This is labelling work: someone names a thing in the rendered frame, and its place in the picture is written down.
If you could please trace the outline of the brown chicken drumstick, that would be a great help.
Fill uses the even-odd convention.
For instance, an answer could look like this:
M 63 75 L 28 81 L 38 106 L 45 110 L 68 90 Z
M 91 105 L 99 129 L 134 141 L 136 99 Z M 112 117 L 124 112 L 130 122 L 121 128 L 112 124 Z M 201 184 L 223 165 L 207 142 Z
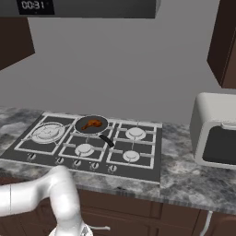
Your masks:
M 102 122 L 100 120 L 88 120 L 88 122 L 82 126 L 81 129 L 85 130 L 91 126 L 100 127 L 102 126 Z

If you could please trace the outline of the black frying pan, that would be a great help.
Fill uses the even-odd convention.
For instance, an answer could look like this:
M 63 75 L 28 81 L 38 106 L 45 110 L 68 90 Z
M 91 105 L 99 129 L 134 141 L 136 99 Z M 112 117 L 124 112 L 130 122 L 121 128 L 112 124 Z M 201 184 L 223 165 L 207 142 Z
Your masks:
M 85 136 L 97 136 L 108 144 L 110 148 L 114 147 L 114 143 L 103 134 L 108 129 L 109 122 L 100 115 L 86 115 L 77 119 L 74 124 L 75 130 Z

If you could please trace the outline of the grey gas hob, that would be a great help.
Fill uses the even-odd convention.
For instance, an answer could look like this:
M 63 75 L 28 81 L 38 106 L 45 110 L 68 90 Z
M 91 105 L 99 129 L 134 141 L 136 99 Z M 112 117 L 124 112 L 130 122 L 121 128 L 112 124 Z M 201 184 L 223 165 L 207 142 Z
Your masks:
M 114 143 L 109 147 L 97 136 L 78 133 L 74 124 L 81 115 L 44 112 L 6 150 L 0 159 L 32 166 L 54 167 L 64 165 L 70 171 L 92 172 L 103 176 L 115 176 L 126 180 L 159 183 L 162 125 L 152 122 L 106 118 L 108 129 L 103 132 Z M 33 161 L 27 161 L 29 153 L 35 153 Z M 64 158 L 57 164 L 58 158 Z M 75 160 L 81 165 L 73 168 Z M 93 162 L 99 163 L 95 171 Z M 111 165 L 116 172 L 109 172 Z

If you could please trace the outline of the dark brown drawer front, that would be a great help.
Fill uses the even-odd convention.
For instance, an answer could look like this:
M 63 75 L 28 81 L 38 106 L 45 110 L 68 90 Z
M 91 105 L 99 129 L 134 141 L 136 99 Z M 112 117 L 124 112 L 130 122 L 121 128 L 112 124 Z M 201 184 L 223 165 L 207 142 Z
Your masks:
M 91 207 L 82 208 L 84 221 L 92 227 L 94 236 L 192 236 L 198 210 L 165 210 L 160 218 L 146 218 Z
M 162 204 L 158 202 L 88 190 L 79 190 L 78 194 L 81 205 L 85 207 L 95 207 L 147 218 L 159 218 L 162 211 Z

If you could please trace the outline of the white toaster oven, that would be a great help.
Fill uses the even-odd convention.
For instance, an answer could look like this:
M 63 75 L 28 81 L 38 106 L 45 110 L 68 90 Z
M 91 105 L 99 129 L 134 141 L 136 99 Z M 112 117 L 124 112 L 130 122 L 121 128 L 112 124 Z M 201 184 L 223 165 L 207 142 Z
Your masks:
M 236 95 L 198 94 L 190 137 L 197 164 L 236 170 Z

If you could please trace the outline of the grey microwave oven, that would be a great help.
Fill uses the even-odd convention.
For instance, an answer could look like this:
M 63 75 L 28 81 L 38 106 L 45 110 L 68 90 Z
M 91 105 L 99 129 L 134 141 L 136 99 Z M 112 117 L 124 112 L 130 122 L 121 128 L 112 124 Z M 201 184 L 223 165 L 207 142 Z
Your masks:
M 161 0 L 0 0 L 0 18 L 154 18 Z

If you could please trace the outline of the dark brown cupboard door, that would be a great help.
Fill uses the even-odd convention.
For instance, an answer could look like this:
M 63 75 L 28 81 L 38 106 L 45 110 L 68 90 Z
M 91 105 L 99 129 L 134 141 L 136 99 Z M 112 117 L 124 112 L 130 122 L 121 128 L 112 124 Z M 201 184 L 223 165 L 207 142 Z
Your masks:
M 205 236 L 236 236 L 236 216 L 213 212 Z

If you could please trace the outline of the dark brown wall cupboard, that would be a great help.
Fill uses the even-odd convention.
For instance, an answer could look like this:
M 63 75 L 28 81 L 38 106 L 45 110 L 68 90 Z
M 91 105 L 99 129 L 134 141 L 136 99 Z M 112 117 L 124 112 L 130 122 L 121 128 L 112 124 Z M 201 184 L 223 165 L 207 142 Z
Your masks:
M 236 0 L 219 0 L 206 60 L 223 89 L 236 89 Z
M 0 71 L 35 54 L 27 18 L 0 18 Z

